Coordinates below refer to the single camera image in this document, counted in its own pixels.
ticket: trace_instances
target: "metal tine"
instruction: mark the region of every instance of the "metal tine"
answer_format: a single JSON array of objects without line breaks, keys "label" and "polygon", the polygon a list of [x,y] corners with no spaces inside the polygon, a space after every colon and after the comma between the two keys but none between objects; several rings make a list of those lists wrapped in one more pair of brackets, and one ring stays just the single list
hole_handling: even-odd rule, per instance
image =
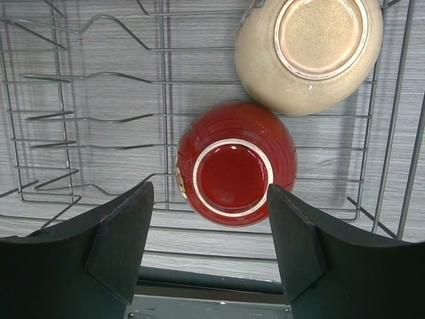
[{"label": "metal tine", "polygon": [[[157,177],[157,176],[174,177],[174,173],[152,173],[152,174],[148,175],[143,181],[148,181],[151,178]],[[297,181],[334,181],[334,182],[344,182],[344,183],[364,183],[364,181],[359,180],[359,179],[315,178],[315,177],[297,177]]]},{"label": "metal tine", "polygon": [[68,84],[71,83],[69,80],[56,80],[56,79],[42,79],[40,81],[2,81],[3,84],[28,84],[28,85],[38,85],[38,84]]},{"label": "metal tine", "polygon": [[48,23],[30,20],[30,19],[13,19],[13,22],[21,22],[32,25],[38,25],[40,27],[46,27],[49,29],[54,29],[61,32],[73,33],[75,35],[82,35],[86,32],[97,20],[110,20],[117,25],[119,25],[129,36],[133,38],[141,47],[143,47],[147,51],[151,52],[164,52],[164,51],[226,51],[233,50],[233,47],[181,47],[181,48],[151,48],[147,46],[142,40],[139,39],[129,28],[126,27],[119,19],[111,16],[111,15],[94,15],[90,18],[87,23],[78,30],[73,30],[69,28],[57,27],[55,25],[49,25]]},{"label": "metal tine", "polygon": [[[1,38],[1,34],[0,34],[0,51],[3,51],[3,40]],[[9,85],[7,84],[8,78],[7,78],[7,68],[6,68],[6,60],[5,60],[4,53],[0,53],[0,66],[1,66],[1,78],[3,82],[3,91],[5,94],[6,111],[11,111],[13,108],[12,108],[12,101],[11,101],[11,93],[9,90]],[[8,113],[7,115],[9,118],[10,135],[13,139],[13,138],[16,138],[15,119],[13,118],[12,113]],[[17,142],[12,141],[12,150],[13,150],[13,159],[14,159],[15,165],[19,166],[19,152],[18,152]],[[21,172],[18,169],[16,170],[16,178],[17,178],[17,184],[18,184],[18,192],[22,192],[23,190],[22,176],[21,176]]]},{"label": "metal tine", "polygon": [[53,3],[47,1],[47,0],[42,0],[42,2],[44,2],[46,5],[48,5],[50,7],[50,9],[52,9],[54,12],[57,13],[57,15],[52,14],[52,15],[45,15],[45,16],[28,16],[28,17],[0,17],[0,21],[12,21],[15,19],[60,19],[64,17],[64,14],[62,13],[62,11],[60,11],[58,8],[56,8]]},{"label": "metal tine", "polygon": [[[352,203],[354,206],[357,206],[357,203],[354,199],[351,197],[347,197],[348,201]],[[373,221],[373,216],[370,214],[366,209],[360,206],[360,212],[365,214],[367,218],[369,218],[371,221]],[[345,220],[348,223],[355,223],[356,221],[353,219]],[[387,228],[385,225],[383,225],[381,222],[378,223],[379,228],[381,228],[385,233],[387,233],[391,238],[396,239],[396,234],[394,234],[389,228]]]},{"label": "metal tine", "polygon": [[[16,142],[40,142],[38,140],[30,139],[14,139]],[[75,144],[76,141],[61,141],[55,143],[41,144],[30,146],[31,149],[54,149],[54,150],[108,150],[108,151],[127,151],[136,150],[139,148],[176,148],[177,144],[141,144],[141,145],[129,145],[129,146],[99,146],[99,145],[69,145]],[[347,152],[365,152],[364,148],[324,148],[315,146],[298,146],[297,150],[309,150],[309,151],[347,151]]]},{"label": "metal tine", "polygon": [[270,237],[271,233],[261,233],[259,231],[229,231],[226,229],[198,229],[186,227],[165,227],[165,226],[149,226],[149,230],[155,231],[172,231],[183,233],[203,233],[210,235],[236,235],[236,236],[255,236],[255,237]]},{"label": "metal tine", "polygon": [[388,9],[391,8],[393,5],[396,5],[397,3],[401,2],[402,0],[392,0],[390,3],[381,5],[381,9]]},{"label": "metal tine", "polygon": [[407,61],[407,51],[408,51],[408,44],[409,44],[409,40],[410,40],[410,32],[412,30],[413,14],[414,14],[415,4],[416,4],[416,0],[410,0],[408,10],[407,10],[406,25],[405,25],[405,28],[404,28],[404,36],[403,36],[403,44],[402,44],[401,54],[400,54],[400,62],[398,64],[396,89],[395,89],[394,99],[393,99],[393,104],[392,104],[390,127],[388,129],[388,138],[387,138],[387,141],[386,141],[384,165],[382,167],[381,183],[379,185],[377,206],[375,208],[375,219],[373,221],[373,226],[372,226],[372,232],[373,233],[376,233],[376,231],[378,229],[379,219],[381,217],[381,209],[382,209],[382,206],[383,206],[386,179],[388,177],[388,168],[389,168],[389,164],[390,164],[392,143],[394,141],[394,133],[395,133],[397,115],[398,115],[398,106],[400,104],[401,90],[402,90],[403,77],[404,77],[404,69],[405,69],[406,61]]},{"label": "metal tine", "polygon": [[223,10],[223,11],[187,11],[187,12],[170,12],[170,13],[150,13],[141,4],[140,0],[135,0],[141,12],[148,17],[178,17],[183,15],[236,15],[243,14],[244,10]]},{"label": "metal tine", "polygon": [[240,256],[225,256],[225,255],[202,255],[191,253],[176,253],[171,251],[151,251],[145,250],[143,255],[159,256],[159,257],[181,257],[192,259],[211,259],[219,261],[240,261],[249,263],[272,263],[276,264],[278,261],[274,258],[256,258],[256,257],[240,257]]},{"label": "metal tine", "polygon": [[[52,15],[54,14],[54,8],[52,8],[52,7],[50,8],[50,14],[52,14]],[[56,25],[56,20],[55,19],[51,19],[50,21],[51,21],[52,25],[54,25],[54,26]],[[58,41],[56,30],[52,30],[52,40],[54,42],[57,42]],[[53,55],[54,55],[54,69],[56,71],[56,74],[60,74],[59,53],[56,51],[56,52],[53,52]],[[57,90],[58,90],[59,110],[61,112],[65,112],[64,95],[63,95],[63,90],[62,90],[61,83],[58,83]],[[61,123],[60,126],[62,127],[62,138],[64,140],[68,140],[68,132],[67,132],[66,123],[63,122],[63,123]],[[64,151],[64,159],[65,159],[66,168],[70,168],[71,167],[71,164],[70,164],[70,156],[69,156],[69,151],[68,150],[65,150]],[[70,196],[70,203],[73,203],[74,202],[74,197],[72,195],[74,195],[74,190],[72,189],[73,184],[72,184],[72,176],[71,175],[68,176],[68,186],[70,187],[70,189],[68,190],[68,192],[71,195]]]},{"label": "metal tine", "polygon": [[[22,189],[27,188],[27,187],[30,187],[30,186],[33,186],[33,185],[37,184],[38,182],[39,181],[36,179],[36,180],[34,180],[34,181],[32,181],[32,182],[30,182],[28,184],[22,185]],[[12,189],[12,190],[7,191],[5,193],[2,193],[2,194],[0,194],[0,199],[4,198],[6,196],[9,196],[11,194],[17,193],[18,191],[19,191],[19,189],[18,188],[15,188],[15,189]]]},{"label": "metal tine", "polygon": [[[34,185],[35,183],[37,183],[38,181],[32,181],[31,183],[28,183],[26,185],[23,185],[23,188],[29,187]],[[74,206],[75,204],[77,204],[80,200],[81,200],[81,196],[79,195],[69,195],[69,194],[50,194],[50,193],[23,193],[18,191],[18,189],[13,189],[12,191],[8,191],[4,194],[10,195],[10,193],[18,193],[20,195],[20,199],[22,202],[24,203],[40,203],[40,204],[58,204],[58,205],[67,205],[62,211],[60,211],[58,214],[56,214],[53,218],[48,219],[48,218],[41,218],[41,217],[32,217],[32,216],[12,216],[12,215],[4,215],[4,214],[0,214],[0,219],[9,219],[9,220],[14,220],[14,221],[40,221],[40,222],[46,222],[42,227],[45,228],[46,226],[50,225],[52,222],[59,222],[59,221],[63,221],[63,220],[57,220],[61,215],[63,215],[67,210],[69,210],[72,206]],[[23,195],[49,195],[52,197],[69,197],[69,196],[73,196],[76,197],[76,199],[74,200],[73,203],[69,204],[69,203],[59,203],[59,202],[53,202],[53,201],[33,201],[33,200],[26,200]]]},{"label": "metal tine", "polygon": [[33,31],[33,30],[31,30],[31,29],[27,28],[27,27],[24,27],[23,25],[20,25],[19,23],[16,23],[16,22],[13,22],[13,21],[4,21],[4,23],[5,23],[5,24],[8,24],[8,25],[15,26],[15,27],[18,27],[18,28],[20,28],[21,30],[24,30],[24,31],[28,32],[29,34],[34,35],[34,36],[36,36],[37,38],[42,39],[43,41],[46,41],[47,43],[50,43],[50,44],[52,44],[52,45],[55,45],[55,46],[56,46],[56,47],[58,47],[61,51],[66,51],[66,47],[64,47],[63,45],[60,45],[59,43],[57,43],[57,42],[55,42],[55,41],[53,41],[53,40],[50,40],[49,38],[46,38],[45,36],[41,35],[40,33],[37,33],[37,32],[35,32],[35,31]]},{"label": "metal tine", "polygon": [[[388,1],[389,0],[384,0],[382,6],[384,7],[382,9],[382,21],[383,21],[383,27],[385,28],[385,21],[386,21],[386,16],[387,16],[387,5],[388,5]],[[381,55],[378,56],[378,59],[375,63],[375,66],[373,68],[373,77],[372,79],[374,81],[378,81],[378,75],[379,75],[379,70],[380,70],[380,66],[381,66]],[[365,149],[369,148],[369,142],[371,140],[371,130],[372,130],[372,119],[373,119],[373,111],[375,109],[375,98],[377,95],[377,84],[373,84],[372,88],[371,88],[371,95],[369,97],[369,109],[367,111],[367,114],[369,115],[369,118],[367,119],[366,122],[366,132],[365,132],[365,141],[364,141],[364,147]],[[367,164],[367,156],[368,156],[368,152],[364,152],[363,156],[362,156],[362,160],[361,160],[361,168],[360,168],[360,179],[364,180],[365,176],[366,176],[366,164]],[[360,218],[360,212],[361,212],[361,201],[363,199],[363,188],[364,188],[364,184],[361,183],[359,184],[359,189],[357,190],[357,203],[355,204],[356,206],[356,214],[355,216],[352,218],[352,222],[356,222],[359,220]]]},{"label": "metal tine", "polygon": [[424,137],[425,128],[425,96],[422,101],[422,108],[419,116],[418,130],[416,132],[416,139],[414,141],[412,161],[410,162],[409,175],[406,184],[406,191],[404,192],[403,206],[400,214],[400,222],[398,224],[397,239],[403,238],[404,228],[406,226],[407,213],[410,205],[410,198],[412,197],[414,178],[416,176],[416,168],[418,167],[420,148],[422,146],[422,138]]},{"label": "metal tine", "polygon": [[[156,202],[157,205],[164,205],[162,202]],[[334,212],[340,212],[340,213],[350,213],[356,211],[354,208],[334,208],[334,207],[317,207],[317,209],[320,209],[321,211],[334,211]],[[158,213],[170,213],[170,214],[195,214],[194,211],[187,211],[187,210],[180,210],[180,209],[161,209],[161,208],[155,208],[153,207],[153,211],[156,211]]]},{"label": "metal tine", "polygon": [[[161,12],[164,12],[164,1],[159,0],[159,6],[161,8]],[[164,17],[159,17],[159,45],[163,49],[165,48],[165,23]],[[161,80],[167,80],[167,65],[165,63],[165,51],[161,51],[160,53],[161,60]],[[167,101],[167,85],[161,85],[161,97],[162,97],[162,113],[168,113],[168,101]],[[168,144],[168,117],[162,117],[163,124],[163,143]],[[168,165],[168,149],[164,148],[164,160],[163,167],[164,172],[168,173],[169,165]],[[165,192],[165,200],[167,201],[169,198],[169,180],[165,177],[164,179],[164,192]]]},{"label": "metal tine", "polygon": [[100,193],[102,193],[105,196],[108,197],[116,197],[116,196],[120,196],[121,193],[109,193],[108,191],[106,191],[105,189],[101,188],[100,186],[90,183],[90,184],[80,184],[80,185],[72,185],[72,186],[64,186],[64,187],[51,187],[51,188],[46,188],[46,186],[53,184],[57,181],[60,181],[61,179],[70,177],[74,174],[77,174],[78,172],[80,172],[79,169],[76,168],[63,168],[63,167],[33,167],[33,166],[15,166],[16,169],[30,169],[30,170],[39,170],[39,171],[67,171],[68,173],[61,175],[59,177],[50,179],[44,183],[41,183],[39,185],[37,185],[35,187],[35,191],[40,191],[40,192],[45,192],[45,191],[62,191],[62,190],[70,190],[70,189],[82,189],[82,188],[87,188],[87,187],[91,187],[91,188],[95,188],[97,189]]},{"label": "metal tine", "polygon": [[[52,111],[11,111],[16,113],[51,113]],[[149,113],[149,114],[143,114],[139,116],[132,116],[129,118],[122,118],[118,120],[107,120],[107,119],[100,119],[100,118],[91,118],[91,117],[82,117],[82,118],[55,118],[57,116],[63,116],[63,115],[71,115],[73,114],[73,111],[61,111],[54,114],[47,114],[47,115],[40,115],[40,116],[31,116],[30,118],[26,118],[27,121],[30,122],[96,122],[96,123],[105,123],[105,124],[123,124],[128,122],[133,122],[136,120],[141,120],[144,118],[151,118],[151,117],[195,117],[198,115],[198,113]],[[279,118],[305,118],[305,116],[286,116],[283,114],[276,114]],[[359,119],[368,119],[368,115],[338,115],[338,114],[312,114],[309,115],[310,118],[359,118]]]},{"label": "metal tine", "polygon": [[[89,75],[59,75],[59,74],[41,74],[41,73],[20,73],[23,78],[36,78],[38,80],[55,81],[55,80],[91,80],[93,78],[99,78],[102,76],[116,76],[118,78],[127,78],[129,80],[135,80],[146,84],[240,84],[239,80],[226,80],[226,81],[151,81],[138,76],[133,76],[120,72],[96,72]],[[364,81],[363,84],[374,84],[376,81]]]},{"label": "metal tine", "polygon": [[70,197],[73,198],[72,203],[70,203],[68,206],[66,206],[62,211],[60,211],[59,213],[57,213],[52,219],[50,219],[49,221],[47,221],[43,226],[40,227],[40,229],[46,228],[47,226],[49,226],[51,223],[53,223],[55,220],[57,220],[60,216],[62,216],[64,213],[66,213],[69,209],[71,209],[72,206],[74,206],[75,204],[77,204],[82,197],[79,195],[69,195]]}]

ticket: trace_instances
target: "dish rack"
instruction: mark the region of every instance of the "dish rack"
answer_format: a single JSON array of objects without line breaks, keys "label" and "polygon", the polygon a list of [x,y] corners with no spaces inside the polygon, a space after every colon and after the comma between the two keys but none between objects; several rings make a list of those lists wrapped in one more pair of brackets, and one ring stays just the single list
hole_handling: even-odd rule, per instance
[{"label": "dish rack", "polygon": [[[3,228],[14,225],[23,235],[21,228],[63,221],[149,180],[155,207],[143,263],[278,280],[268,222],[230,229],[204,221],[184,203],[173,175],[175,148],[191,118],[217,102],[248,98],[232,61],[248,2],[1,1],[2,111],[9,130],[3,135],[13,167],[5,165],[15,183],[0,195]],[[295,194],[395,239],[403,238],[425,126],[424,104],[410,141],[402,208],[392,217],[396,225],[386,226],[381,215],[415,4],[382,4],[384,21],[397,7],[404,15],[386,115],[377,111],[380,86],[388,90],[380,76],[385,56],[340,106],[312,116],[278,115],[299,154]],[[388,42],[384,37],[384,49],[393,45]],[[379,121],[386,118],[380,128],[386,143],[377,156],[382,173],[373,193],[365,187],[367,173],[376,171],[367,164],[377,112]]]}]

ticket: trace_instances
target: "beige bowl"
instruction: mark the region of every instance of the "beige bowl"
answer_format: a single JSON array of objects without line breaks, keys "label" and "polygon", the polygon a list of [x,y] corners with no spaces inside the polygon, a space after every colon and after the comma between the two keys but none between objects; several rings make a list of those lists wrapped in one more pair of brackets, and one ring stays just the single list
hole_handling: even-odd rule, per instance
[{"label": "beige bowl", "polygon": [[383,20],[377,0],[254,0],[236,38],[246,91],[284,114],[320,112],[373,68]]}]

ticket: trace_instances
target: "dishwasher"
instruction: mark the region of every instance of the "dishwasher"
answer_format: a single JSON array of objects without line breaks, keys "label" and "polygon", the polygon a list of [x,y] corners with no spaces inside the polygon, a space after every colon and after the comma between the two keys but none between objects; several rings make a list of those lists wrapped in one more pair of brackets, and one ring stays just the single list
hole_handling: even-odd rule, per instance
[{"label": "dishwasher", "polygon": [[[161,277],[176,290],[137,286],[126,316],[292,318],[268,220],[233,229],[204,220],[173,171],[197,114],[249,99],[233,49],[250,2],[0,0],[0,236],[59,225],[149,181],[139,281]],[[381,54],[361,87],[330,110],[280,119],[297,147],[294,195],[359,229],[418,243],[425,3],[383,0],[381,9]]]}]

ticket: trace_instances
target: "wire rack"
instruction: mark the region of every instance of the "wire rack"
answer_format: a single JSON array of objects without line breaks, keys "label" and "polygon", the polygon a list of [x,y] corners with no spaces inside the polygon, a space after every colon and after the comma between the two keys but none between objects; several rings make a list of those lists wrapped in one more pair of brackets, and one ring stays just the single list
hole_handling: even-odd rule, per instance
[{"label": "wire rack", "polygon": [[[17,6],[16,1],[10,2],[14,2],[13,5],[15,7]],[[233,50],[232,37],[227,36],[230,40],[222,41],[220,40],[222,34],[218,33],[205,41],[207,43],[206,45],[184,45],[184,43],[181,43],[182,41],[173,40],[173,34],[176,33],[174,28],[177,25],[185,30],[185,25],[194,23],[196,24],[196,30],[207,29],[213,25],[211,21],[214,21],[214,19],[223,19],[223,21],[230,19],[232,21],[231,25],[237,27],[237,21],[244,12],[243,8],[247,5],[246,1],[239,1],[239,3],[235,1],[234,9],[223,7],[217,1],[210,1],[212,4],[205,5],[200,9],[197,9],[197,6],[194,5],[192,11],[174,11],[174,6],[172,6],[174,1],[128,1],[133,4],[131,7],[132,18],[139,21],[136,25],[130,23],[131,26],[125,22],[125,17],[121,15],[115,16],[95,13],[90,19],[84,21],[80,17],[66,16],[67,4],[62,1],[50,2],[40,0],[19,2],[22,3],[24,8],[28,9],[23,11],[28,11],[29,13],[14,13],[8,7],[12,4],[8,3],[8,1],[1,2],[3,5],[3,16],[0,18],[0,21],[3,22],[4,28],[0,33],[0,63],[3,79],[4,107],[8,119],[7,125],[10,129],[9,145],[10,152],[13,154],[16,186],[10,186],[10,190],[1,194],[0,198],[16,193],[23,203],[56,207],[56,213],[48,217],[41,213],[26,215],[23,215],[21,212],[2,213],[0,215],[2,219],[24,223],[36,221],[41,223],[41,228],[43,228],[51,223],[63,221],[77,214],[79,207],[82,207],[84,210],[88,207],[100,205],[109,200],[109,197],[117,196],[126,190],[125,178],[122,180],[123,186],[117,187],[117,191],[110,191],[102,183],[97,182],[96,175],[92,175],[94,176],[92,179],[90,177],[81,178],[83,171],[90,169],[90,164],[84,161],[82,154],[84,152],[94,152],[104,154],[105,157],[111,156],[110,154],[119,154],[123,158],[126,158],[137,152],[142,155],[146,154],[141,157],[143,160],[155,162],[155,165],[152,164],[151,168],[147,171],[141,171],[141,174],[144,174],[144,180],[153,181],[155,185],[156,202],[154,214],[162,213],[167,216],[172,214],[172,218],[175,218],[175,223],[161,223],[159,220],[156,224],[154,223],[152,225],[151,229],[153,231],[163,232],[167,235],[171,234],[171,236],[176,233],[192,233],[208,239],[223,235],[227,243],[231,243],[232,238],[237,237],[238,239],[242,238],[242,240],[246,239],[249,245],[249,240],[256,242],[264,238],[264,244],[271,247],[270,249],[272,250],[270,229],[266,224],[251,229],[227,229],[216,225],[205,226],[207,222],[202,224],[199,221],[195,226],[185,226],[185,223],[180,222],[180,219],[185,220],[185,218],[195,219],[200,217],[197,217],[183,202],[183,199],[179,197],[178,188],[175,187],[173,180],[174,152],[179,133],[183,131],[184,125],[198,113],[198,110],[193,110],[192,108],[179,108],[176,106],[181,100],[184,100],[184,92],[188,92],[180,88],[204,90],[202,92],[212,91],[211,94],[214,96],[212,100],[220,100],[222,96],[238,97],[233,93],[236,91],[239,94],[243,94],[241,93],[242,88],[231,64],[229,66],[232,71],[228,74],[223,74],[220,70],[214,74],[209,69],[204,74],[185,78],[185,75],[187,75],[184,71],[185,63],[190,64],[191,59],[196,59],[196,56],[200,54],[205,54],[212,59],[216,56],[218,65],[221,65],[220,59],[223,58],[224,54],[230,60],[231,58],[229,57],[232,56]],[[397,7],[400,2],[402,1],[383,1],[381,8],[384,22],[386,21],[388,12],[392,8]],[[300,156],[300,173],[297,179],[297,187],[301,189],[303,185],[309,184],[319,189],[319,197],[320,193],[333,191],[335,189],[333,187],[343,189],[344,194],[349,193],[348,197],[344,195],[343,202],[340,200],[334,201],[332,205],[321,205],[318,203],[317,206],[355,225],[358,225],[360,218],[366,216],[371,221],[372,227],[369,230],[372,232],[383,231],[386,235],[395,239],[403,238],[425,126],[424,104],[420,113],[402,210],[398,216],[399,223],[396,231],[392,231],[380,222],[380,216],[386,190],[415,4],[415,0],[409,1],[407,16],[404,20],[404,37],[396,75],[394,97],[392,99],[390,125],[384,148],[382,174],[377,193],[375,212],[367,211],[362,204],[365,194],[364,185],[367,181],[367,160],[371,132],[373,131],[377,89],[381,83],[381,79],[379,79],[382,64],[381,57],[378,59],[373,73],[364,82],[362,87],[360,87],[360,93],[356,93],[360,94],[361,98],[354,94],[354,97],[348,100],[348,104],[355,106],[351,108],[354,111],[340,112],[336,108],[334,111],[307,117],[278,115],[290,126],[290,130],[291,126],[297,126],[299,123],[310,125],[314,121],[326,121],[330,125],[333,125],[333,123],[356,123],[355,129],[349,133],[351,135],[349,142],[339,145],[335,145],[327,140],[313,141],[313,145],[297,143],[297,136],[294,133],[297,152]],[[106,21],[105,23],[114,25],[115,33],[108,35],[108,37],[125,38],[129,45],[134,45],[138,48],[137,54],[142,61],[145,56],[149,55],[152,61],[156,61],[153,63],[156,63],[157,68],[149,68],[147,66],[142,70],[135,70],[135,72],[122,72],[112,65],[111,68],[115,69],[115,71],[97,70],[96,72],[87,71],[74,74],[75,71],[72,67],[66,65],[64,62],[75,53],[75,50],[71,49],[73,43],[77,43],[86,35],[93,36],[93,34],[96,35],[95,38],[99,34],[99,41],[104,41],[104,38],[100,35],[102,28],[96,27],[101,21]],[[144,39],[145,37],[149,37],[149,31],[155,33],[155,40],[151,41],[153,44],[148,45]],[[224,29],[222,33],[230,35],[235,31],[235,28]],[[27,37],[31,37],[32,40],[36,39],[37,46],[25,45],[24,40],[22,42],[19,41],[19,39],[26,39]],[[190,40],[191,37],[196,38],[197,34],[194,32],[193,35],[186,35],[186,37]],[[19,68],[19,65],[21,65],[20,70],[22,70],[22,67],[28,65],[22,62],[28,56],[31,56],[31,64],[35,64],[34,68],[30,67],[30,70],[34,71],[27,72],[24,70],[19,71],[17,74],[16,69]],[[50,57],[48,62],[43,60],[44,56]],[[50,68],[50,71],[37,72],[37,63],[48,64],[45,69]],[[159,107],[133,108],[133,112],[120,113],[124,115],[118,119],[108,118],[109,111],[105,111],[101,116],[93,116],[78,107],[70,107],[69,90],[76,91],[78,89],[84,89],[88,85],[87,83],[98,83],[100,86],[104,81],[111,81],[110,83],[112,85],[113,83],[117,85],[123,82],[129,83],[127,88],[129,94],[132,90],[137,90],[139,86],[144,87],[145,90],[157,91],[157,105]],[[49,90],[56,92],[56,101],[52,102],[48,100],[45,104],[37,103],[30,108],[22,107],[17,102],[22,94],[25,95],[28,91],[36,93],[44,92],[44,87],[49,87]],[[87,103],[88,105],[93,105],[98,102],[87,101]],[[87,143],[84,141],[84,138],[81,138],[81,131],[85,127],[97,127],[100,130],[104,130],[103,132],[110,130],[126,132],[127,125],[137,124],[149,126],[149,123],[152,123],[158,129],[151,130],[150,134],[143,133],[138,138],[139,142],[134,144],[127,144],[129,140],[134,141],[134,139],[129,139],[125,136],[124,138],[121,136],[121,139],[115,139],[113,144],[108,143],[107,137],[105,137],[106,140],[88,139],[89,142]],[[34,134],[34,131],[30,130],[31,126],[37,127],[35,131],[36,133],[38,132],[37,134]],[[37,158],[37,161],[31,161],[28,160],[31,152],[42,155]],[[309,168],[303,169],[302,163],[307,161],[304,159],[312,157],[324,158],[323,161],[319,161],[319,164],[316,165],[316,169],[325,167],[324,171],[326,171],[326,169],[333,169],[335,166],[341,165],[341,162],[344,162],[348,165],[347,170],[349,173],[343,175],[320,174],[320,172],[309,173]],[[303,199],[306,201],[310,200],[308,196],[303,196]],[[219,247],[218,252],[213,250],[209,253],[204,253],[202,250],[195,252],[188,249],[167,251],[166,249],[150,249],[148,247],[146,255],[199,259],[203,262],[209,260],[224,261],[226,263],[232,261],[257,263],[260,265],[259,267],[262,267],[264,264],[274,265],[276,263],[276,258],[273,254],[269,257],[257,256],[255,254],[241,256],[238,253],[232,253],[231,250],[226,252],[227,248],[228,246]]]}]

